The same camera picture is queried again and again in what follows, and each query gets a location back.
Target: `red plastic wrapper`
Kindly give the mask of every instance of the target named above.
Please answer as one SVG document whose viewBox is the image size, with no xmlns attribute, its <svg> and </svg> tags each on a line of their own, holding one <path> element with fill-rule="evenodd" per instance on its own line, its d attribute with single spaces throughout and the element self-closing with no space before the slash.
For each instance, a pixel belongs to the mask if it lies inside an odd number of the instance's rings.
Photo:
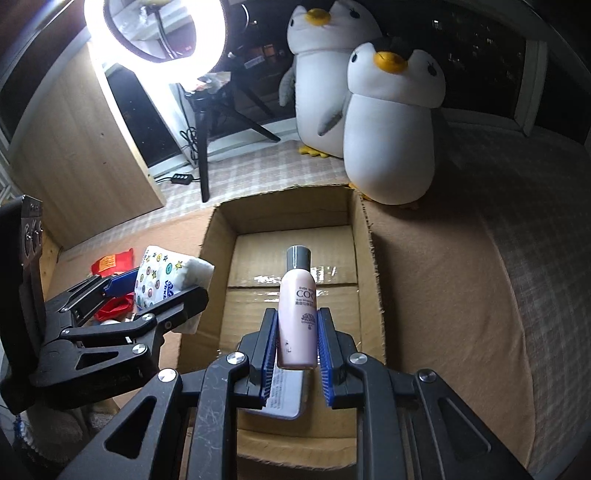
<svg viewBox="0 0 591 480">
<path fill-rule="evenodd" d="M 101 277 L 108 277 L 112 274 L 120 275 L 133 269 L 134 267 L 134 249 L 130 248 L 127 252 L 121 252 L 115 255 L 107 255 L 96 262 L 90 268 L 93 275 L 99 274 Z M 128 293 L 118 299 L 110 299 L 103 307 L 95 313 L 95 319 L 99 322 L 104 320 L 116 319 L 134 309 L 134 293 Z"/>
</svg>

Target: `tripod leg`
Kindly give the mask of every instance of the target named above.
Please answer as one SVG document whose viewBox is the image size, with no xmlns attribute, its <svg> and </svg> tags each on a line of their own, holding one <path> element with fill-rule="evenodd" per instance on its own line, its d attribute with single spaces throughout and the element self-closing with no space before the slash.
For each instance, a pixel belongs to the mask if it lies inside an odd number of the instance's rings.
<svg viewBox="0 0 591 480">
<path fill-rule="evenodd" d="M 200 108 L 195 112 L 195 128 L 197 130 L 197 165 L 199 166 L 199 183 L 201 185 L 201 201 L 209 200 L 209 173 L 207 171 L 207 112 Z"/>
<path fill-rule="evenodd" d="M 258 132 L 261 135 L 264 135 L 269 140 L 273 140 L 274 142 L 281 141 L 281 138 L 279 138 L 277 135 L 272 134 L 266 128 L 263 128 L 262 126 L 260 126 L 259 124 L 257 124 L 256 122 L 254 122 L 253 120 L 248 118 L 247 116 L 242 115 L 241 113 L 231 109 L 230 107 L 228 107 L 227 105 L 224 105 L 223 103 L 219 103 L 219 102 L 213 103 L 212 107 L 215 108 L 216 110 L 219 110 L 221 113 L 223 113 L 226 116 L 231 116 L 232 118 L 235 118 L 235 119 L 240 120 L 241 122 L 247 124 L 249 128 L 252 128 L 255 132 Z"/>
<path fill-rule="evenodd" d="M 250 98 L 250 100 L 257 107 L 259 107 L 263 112 L 265 112 L 267 117 L 275 118 L 275 114 L 271 111 L 269 107 L 267 107 L 267 105 L 265 105 L 265 103 L 256 95 L 255 92 L 250 90 L 250 88 L 248 88 L 246 85 L 243 85 L 242 83 L 238 83 L 237 87 L 242 91 L 242 93 L 244 93 L 244 95 Z"/>
</svg>

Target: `cosmetic bottle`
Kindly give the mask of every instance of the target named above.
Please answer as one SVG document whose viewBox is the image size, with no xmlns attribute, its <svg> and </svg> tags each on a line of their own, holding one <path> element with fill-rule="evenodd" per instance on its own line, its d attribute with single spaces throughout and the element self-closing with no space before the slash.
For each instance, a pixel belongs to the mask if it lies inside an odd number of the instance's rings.
<svg viewBox="0 0 591 480">
<path fill-rule="evenodd" d="M 310 274 L 310 257 L 302 245 L 289 247 L 287 272 L 281 279 L 277 365 L 287 370 L 318 364 L 316 282 Z"/>
</svg>

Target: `yellow label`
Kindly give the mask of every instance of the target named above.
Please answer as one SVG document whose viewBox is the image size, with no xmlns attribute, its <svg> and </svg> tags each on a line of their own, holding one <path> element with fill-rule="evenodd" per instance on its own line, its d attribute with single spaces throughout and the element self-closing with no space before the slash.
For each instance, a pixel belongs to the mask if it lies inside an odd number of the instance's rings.
<svg viewBox="0 0 591 480">
<path fill-rule="evenodd" d="M 100 259 L 99 262 L 99 272 L 106 270 L 107 268 L 112 268 L 115 266 L 115 256 L 114 255 L 107 255 Z"/>
</svg>

